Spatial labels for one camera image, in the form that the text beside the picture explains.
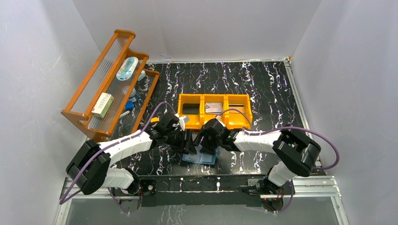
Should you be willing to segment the blue card holder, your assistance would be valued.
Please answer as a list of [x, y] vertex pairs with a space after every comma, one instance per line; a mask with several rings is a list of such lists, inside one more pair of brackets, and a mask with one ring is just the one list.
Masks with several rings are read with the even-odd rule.
[[220, 155], [220, 150], [216, 149], [215, 154], [209, 155], [200, 153], [202, 146], [196, 146], [195, 149], [197, 151], [196, 154], [183, 154], [182, 160], [185, 162], [195, 163], [195, 164], [203, 164], [203, 165], [214, 165], [217, 157]]

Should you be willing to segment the yellow three-compartment bin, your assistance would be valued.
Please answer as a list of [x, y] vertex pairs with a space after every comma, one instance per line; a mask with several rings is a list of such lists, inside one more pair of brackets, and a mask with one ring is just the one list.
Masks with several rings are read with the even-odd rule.
[[[221, 102], [223, 111], [219, 114], [206, 114], [205, 102]], [[200, 104], [200, 113], [194, 115], [182, 114], [184, 103]], [[236, 109], [229, 109], [229, 104], [244, 104], [245, 113]], [[200, 130], [210, 119], [218, 119], [228, 129], [243, 127], [251, 129], [253, 122], [251, 101], [247, 94], [180, 94], [177, 113], [179, 116], [187, 116], [189, 121], [185, 124], [185, 128], [194, 130]]]

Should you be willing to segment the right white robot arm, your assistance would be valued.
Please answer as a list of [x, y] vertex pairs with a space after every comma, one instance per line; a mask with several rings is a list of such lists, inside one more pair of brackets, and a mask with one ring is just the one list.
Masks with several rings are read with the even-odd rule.
[[277, 194], [291, 179], [308, 177], [321, 152], [320, 145], [299, 127], [280, 127], [274, 131], [228, 129], [218, 119], [210, 119], [193, 139], [201, 152], [213, 154], [217, 148], [227, 151], [262, 151], [276, 154], [280, 161], [262, 181], [250, 181], [244, 191], [250, 195]]

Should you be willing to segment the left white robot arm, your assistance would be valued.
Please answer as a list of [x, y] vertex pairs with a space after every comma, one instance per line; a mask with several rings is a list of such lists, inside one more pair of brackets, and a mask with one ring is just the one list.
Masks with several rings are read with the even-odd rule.
[[68, 176], [84, 195], [90, 195], [100, 188], [119, 188], [130, 195], [136, 195], [141, 179], [130, 168], [113, 168], [122, 159], [140, 152], [149, 151], [163, 144], [183, 153], [194, 153], [191, 130], [186, 129], [188, 116], [179, 117], [167, 113], [158, 122], [131, 135], [113, 141], [97, 143], [86, 141], [66, 168]]

